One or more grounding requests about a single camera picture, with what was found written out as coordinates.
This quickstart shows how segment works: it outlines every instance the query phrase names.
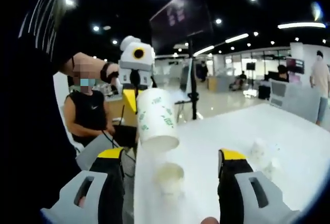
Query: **floor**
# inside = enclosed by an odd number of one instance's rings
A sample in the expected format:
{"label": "floor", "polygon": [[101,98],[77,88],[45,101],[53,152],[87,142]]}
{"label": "floor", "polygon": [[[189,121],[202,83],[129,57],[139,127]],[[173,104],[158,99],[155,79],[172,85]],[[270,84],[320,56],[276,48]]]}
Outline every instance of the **floor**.
{"label": "floor", "polygon": [[[169,85],[159,87],[166,90],[176,90],[178,89],[178,83],[171,82]],[[265,102],[257,97],[246,97],[242,91],[213,93],[207,89],[206,83],[198,83],[197,92],[199,93],[199,101],[197,102],[198,119],[236,111]],[[178,110],[179,105],[176,105],[176,114]],[[179,124],[192,120],[192,105],[185,104],[183,112],[179,117]]]}

